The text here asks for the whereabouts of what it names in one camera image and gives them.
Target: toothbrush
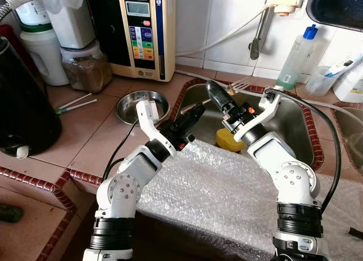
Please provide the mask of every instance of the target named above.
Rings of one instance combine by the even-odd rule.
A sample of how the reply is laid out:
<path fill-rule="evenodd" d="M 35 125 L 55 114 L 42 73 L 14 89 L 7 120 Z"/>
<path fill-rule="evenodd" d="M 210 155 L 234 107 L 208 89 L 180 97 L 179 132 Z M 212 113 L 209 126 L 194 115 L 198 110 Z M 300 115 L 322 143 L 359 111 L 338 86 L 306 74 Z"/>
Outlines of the toothbrush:
<path fill-rule="evenodd" d="M 57 108 L 57 109 L 56 109 L 56 114 L 58 114 L 58 115 L 62 115 L 63 113 L 65 113 L 65 112 L 67 112 L 67 111 L 70 111 L 70 110 L 73 110 L 73 109 L 76 109 L 76 108 L 79 108 L 79 107 L 85 106 L 85 105 L 87 105 L 87 104 L 90 104 L 90 103 L 96 102 L 96 101 L 97 101 L 97 99 L 94 99 L 94 100 L 91 100 L 91 101 L 88 101 L 88 102 L 84 102 L 84 103 L 79 104 L 79 105 L 76 105 L 76 106 L 68 107 L 68 106 L 70 106 L 70 105 L 72 105 L 72 104 L 74 104 L 74 103 L 76 103 L 76 102 L 78 102 L 78 101 L 80 101 L 80 100 L 82 100 L 82 99 L 84 99 L 84 98 L 86 98 L 86 97 L 90 96 L 90 95 L 92 95 L 92 93 L 89 93 L 89 94 L 87 94 L 87 95 L 85 95 L 85 96 L 83 96 L 83 97 L 81 97 L 81 98 L 78 98 L 78 99 L 76 99 L 76 100 L 74 100 L 74 101 L 71 101 L 71 102 L 69 102 L 69 103 L 67 103 L 67 104 L 65 104 L 65 105 L 63 105 L 63 106 L 61 106 L 61 107 Z"/>

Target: dish soap bottle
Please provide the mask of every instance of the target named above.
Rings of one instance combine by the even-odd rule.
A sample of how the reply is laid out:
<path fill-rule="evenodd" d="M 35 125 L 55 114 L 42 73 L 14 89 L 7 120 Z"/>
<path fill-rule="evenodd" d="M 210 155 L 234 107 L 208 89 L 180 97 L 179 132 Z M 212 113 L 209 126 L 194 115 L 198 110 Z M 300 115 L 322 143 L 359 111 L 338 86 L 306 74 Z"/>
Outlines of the dish soap bottle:
<path fill-rule="evenodd" d="M 313 39 L 318 29 L 313 24 L 307 27 L 303 35 L 296 37 L 293 47 L 285 61 L 277 79 L 277 85 L 283 86 L 286 90 L 291 90 L 300 77 L 304 64 L 313 51 Z"/>

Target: bubble wrap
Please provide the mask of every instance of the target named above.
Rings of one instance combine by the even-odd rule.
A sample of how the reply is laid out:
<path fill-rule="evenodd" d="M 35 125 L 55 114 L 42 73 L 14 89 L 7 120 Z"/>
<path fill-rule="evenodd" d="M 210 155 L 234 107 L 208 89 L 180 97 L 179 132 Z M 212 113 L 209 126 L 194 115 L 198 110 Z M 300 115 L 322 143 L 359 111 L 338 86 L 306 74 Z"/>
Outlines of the bubble wrap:
<path fill-rule="evenodd" d="M 332 177 L 318 175 L 322 201 Z M 231 153 L 196 140 L 143 189 L 138 210 L 193 231 L 227 256 L 270 260 L 277 228 L 277 190 L 269 175 L 244 152 Z M 341 180 L 323 215 L 333 261 L 363 260 L 363 241 L 348 234 L 363 229 L 363 186 Z"/>

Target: black kettle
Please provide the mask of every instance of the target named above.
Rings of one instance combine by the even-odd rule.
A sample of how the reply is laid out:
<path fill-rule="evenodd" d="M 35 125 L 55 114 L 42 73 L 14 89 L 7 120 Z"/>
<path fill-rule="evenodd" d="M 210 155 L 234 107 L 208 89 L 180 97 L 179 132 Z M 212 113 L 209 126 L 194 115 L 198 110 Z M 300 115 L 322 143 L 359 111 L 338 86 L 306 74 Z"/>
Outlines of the black kettle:
<path fill-rule="evenodd" d="M 62 130 L 55 110 L 9 41 L 0 36 L 0 151 L 35 155 L 53 145 Z"/>

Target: robotic arm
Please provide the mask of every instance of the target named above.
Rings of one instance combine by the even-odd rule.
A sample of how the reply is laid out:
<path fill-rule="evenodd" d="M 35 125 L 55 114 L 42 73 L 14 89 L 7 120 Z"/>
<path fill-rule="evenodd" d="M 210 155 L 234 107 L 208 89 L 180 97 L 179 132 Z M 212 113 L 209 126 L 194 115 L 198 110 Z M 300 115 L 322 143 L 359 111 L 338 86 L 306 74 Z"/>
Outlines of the robotic arm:
<path fill-rule="evenodd" d="M 188 131 L 204 113 L 204 107 L 195 107 L 175 122 L 165 121 L 159 130 L 154 127 L 154 120 L 158 119 L 155 102 L 139 102 L 137 112 L 140 127 L 150 141 L 134 150 L 117 173 L 100 185 L 94 233 L 83 261 L 132 260 L 133 220 L 142 189 L 160 171 L 167 157 L 175 156 L 195 139 Z"/>
<path fill-rule="evenodd" d="M 292 149 L 264 123 L 274 117 L 279 94 L 265 94 L 257 115 L 248 103 L 238 106 L 218 84 L 206 83 L 209 97 L 223 112 L 223 125 L 236 141 L 248 146 L 250 156 L 271 176 L 278 189 L 276 248 L 271 261 L 331 261 L 321 226 L 322 205 L 315 198 L 320 186 L 313 170 L 295 158 Z M 137 104 L 142 130 L 150 141 L 139 146 L 120 165 L 117 173 L 98 189 L 99 209 L 95 213 L 94 233 L 83 261 L 132 260 L 132 226 L 136 204 L 143 187 L 162 168 L 167 157 L 175 156 L 195 138 L 188 135 L 204 112 L 197 105 L 175 122 L 168 120 L 154 127 L 157 110 L 153 102 Z"/>
<path fill-rule="evenodd" d="M 223 112 L 223 125 L 235 141 L 248 146 L 249 155 L 271 176 L 278 190 L 276 248 L 272 261 L 331 261 L 323 239 L 322 205 L 315 200 L 320 186 L 313 170 L 295 158 L 292 149 L 263 124 L 274 117 L 280 95 L 265 94 L 257 115 L 244 103 L 241 107 L 215 82 L 206 83 L 209 97 Z"/>

